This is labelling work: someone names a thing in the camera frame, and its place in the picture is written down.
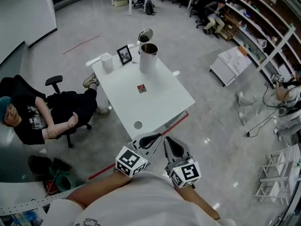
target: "teal beanie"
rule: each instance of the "teal beanie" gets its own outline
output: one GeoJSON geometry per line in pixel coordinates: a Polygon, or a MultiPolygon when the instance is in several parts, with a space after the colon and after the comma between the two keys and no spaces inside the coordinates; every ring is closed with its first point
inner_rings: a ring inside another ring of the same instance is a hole
{"type": "Polygon", "coordinates": [[[6,114],[8,105],[11,103],[11,98],[4,96],[0,98],[0,121],[3,122],[3,117],[6,114]]]}

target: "chair armrest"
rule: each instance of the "chair armrest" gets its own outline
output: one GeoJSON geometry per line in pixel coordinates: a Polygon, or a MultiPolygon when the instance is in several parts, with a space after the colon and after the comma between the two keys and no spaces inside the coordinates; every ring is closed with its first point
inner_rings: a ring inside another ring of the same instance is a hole
{"type": "Polygon", "coordinates": [[[53,85],[63,81],[63,77],[61,75],[57,75],[46,80],[45,85],[53,85]]]}

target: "white wall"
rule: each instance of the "white wall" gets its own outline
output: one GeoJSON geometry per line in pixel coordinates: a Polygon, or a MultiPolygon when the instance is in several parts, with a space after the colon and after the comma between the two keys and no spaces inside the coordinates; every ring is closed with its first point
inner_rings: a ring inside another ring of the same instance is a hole
{"type": "Polygon", "coordinates": [[[0,0],[0,63],[22,41],[30,45],[55,28],[52,0],[0,0]]]}

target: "hole in table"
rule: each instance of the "hole in table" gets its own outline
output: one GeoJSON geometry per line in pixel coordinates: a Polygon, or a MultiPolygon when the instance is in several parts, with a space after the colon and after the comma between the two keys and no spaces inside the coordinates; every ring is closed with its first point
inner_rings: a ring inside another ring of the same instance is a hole
{"type": "Polygon", "coordinates": [[[134,127],[135,127],[136,129],[141,129],[141,128],[142,128],[142,123],[141,123],[140,121],[136,121],[136,122],[134,123],[134,127]]]}

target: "black picture frame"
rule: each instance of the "black picture frame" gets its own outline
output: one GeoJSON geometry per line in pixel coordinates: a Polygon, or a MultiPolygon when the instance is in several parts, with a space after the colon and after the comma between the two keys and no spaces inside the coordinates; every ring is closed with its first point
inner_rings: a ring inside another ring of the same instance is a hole
{"type": "Polygon", "coordinates": [[[132,61],[132,55],[131,55],[130,50],[127,45],[118,49],[117,53],[118,53],[118,56],[119,56],[119,59],[120,59],[122,65],[125,65],[126,63],[132,61]],[[125,49],[127,50],[127,54],[124,55],[122,52],[125,49]]]}

